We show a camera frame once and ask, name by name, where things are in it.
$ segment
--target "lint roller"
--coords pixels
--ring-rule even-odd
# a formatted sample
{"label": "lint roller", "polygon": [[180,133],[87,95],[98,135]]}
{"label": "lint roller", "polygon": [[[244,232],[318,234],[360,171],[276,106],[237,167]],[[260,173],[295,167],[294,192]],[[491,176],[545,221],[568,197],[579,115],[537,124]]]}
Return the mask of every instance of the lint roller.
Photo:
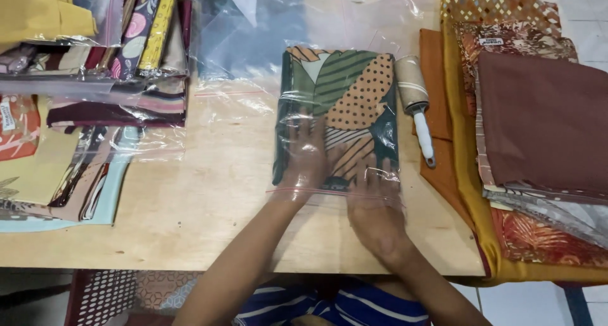
{"label": "lint roller", "polygon": [[424,118],[424,111],[429,108],[429,94],[424,85],[420,60],[415,55],[408,55],[395,62],[395,75],[403,112],[414,118],[418,143],[429,168],[435,167],[435,152],[430,138],[429,127]]}

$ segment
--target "polka dot fabric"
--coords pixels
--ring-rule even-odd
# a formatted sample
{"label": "polka dot fabric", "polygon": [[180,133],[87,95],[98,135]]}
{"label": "polka dot fabric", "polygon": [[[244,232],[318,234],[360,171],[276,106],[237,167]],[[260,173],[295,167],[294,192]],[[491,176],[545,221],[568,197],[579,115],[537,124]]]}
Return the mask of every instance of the polka dot fabric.
{"label": "polka dot fabric", "polygon": [[393,84],[393,58],[379,54],[325,114],[325,124],[342,130],[369,128],[384,112],[380,100]]}
{"label": "polka dot fabric", "polygon": [[134,305],[136,272],[77,269],[65,326],[102,326]]}

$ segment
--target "person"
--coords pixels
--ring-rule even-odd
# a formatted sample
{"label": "person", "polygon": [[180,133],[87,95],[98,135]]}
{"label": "person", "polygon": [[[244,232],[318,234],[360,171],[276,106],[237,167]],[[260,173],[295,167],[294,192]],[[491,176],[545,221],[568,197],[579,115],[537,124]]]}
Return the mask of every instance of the person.
{"label": "person", "polygon": [[425,325],[428,319],[437,326],[490,325],[407,237],[404,215],[391,203],[399,200],[396,173],[386,159],[382,170],[373,169],[373,156],[357,164],[348,219],[361,243],[396,275],[393,282],[343,275],[331,300],[302,284],[258,287],[289,223],[344,151],[326,154],[323,118],[312,131],[310,120],[304,115],[299,131],[290,123],[288,167],[277,190],[200,276],[173,325]]}

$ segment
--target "orange floral fabric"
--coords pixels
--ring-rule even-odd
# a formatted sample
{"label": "orange floral fabric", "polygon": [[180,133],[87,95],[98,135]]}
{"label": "orange floral fabric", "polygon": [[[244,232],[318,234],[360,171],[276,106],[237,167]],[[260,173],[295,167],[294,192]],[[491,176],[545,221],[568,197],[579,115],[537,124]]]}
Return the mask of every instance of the orange floral fabric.
{"label": "orange floral fabric", "polygon": [[29,95],[2,95],[0,96],[0,109],[8,104],[12,120],[8,123],[12,129],[4,129],[7,121],[3,110],[0,113],[0,161],[18,159],[34,155],[38,147],[40,136],[40,114]]}
{"label": "orange floral fabric", "polygon": [[503,257],[513,261],[608,268],[608,250],[517,211],[492,208]]}

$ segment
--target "bagged fabric stack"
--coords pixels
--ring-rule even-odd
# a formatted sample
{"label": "bagged fabric stack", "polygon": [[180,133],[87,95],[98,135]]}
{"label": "bagged fabric stack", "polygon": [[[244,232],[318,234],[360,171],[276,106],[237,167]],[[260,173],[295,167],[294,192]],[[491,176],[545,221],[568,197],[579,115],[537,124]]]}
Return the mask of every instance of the bagged fabric stack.
{"label": "bagged fabric stack", "polygon": [[3,2],[0,232],[112,224],[130,161],[184,155],[192,3]]}
{"label": "bagged fabric stack", "polygon": [[557,5],[441,0],[420,47],[437,161],[421,175],[477,234],[486,282],[603,282],[608,74],[578,64]]}

